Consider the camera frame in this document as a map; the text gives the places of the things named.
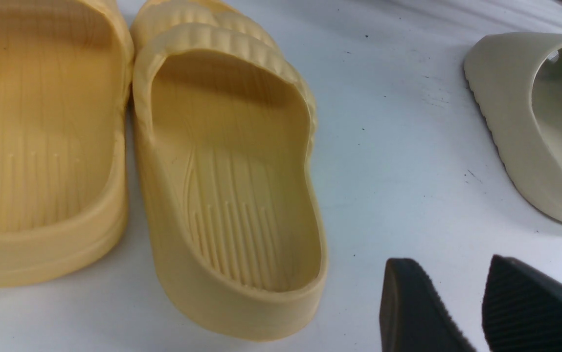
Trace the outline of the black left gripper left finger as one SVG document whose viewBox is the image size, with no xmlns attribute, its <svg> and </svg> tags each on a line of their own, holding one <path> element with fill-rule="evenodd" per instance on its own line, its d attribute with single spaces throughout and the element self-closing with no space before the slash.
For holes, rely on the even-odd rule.
<svg viewBox="0 0 562 352">
<path fill-rule="evenodd" d="M 410 258 L 386 261 L 380 327 L 383 352 L 474 352 L 428 274 Z"/>
</svg>

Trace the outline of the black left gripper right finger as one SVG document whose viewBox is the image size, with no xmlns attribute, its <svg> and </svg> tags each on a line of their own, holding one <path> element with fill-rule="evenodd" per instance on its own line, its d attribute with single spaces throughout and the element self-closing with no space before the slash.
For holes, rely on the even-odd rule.
<svg viewBox="0 0 562 352">
<path fill-rule="evenodd" d="M 562 352 L 562 283 L 516 258 L 494 255 L 482 328 L 493 352 Z"/>
</svg>

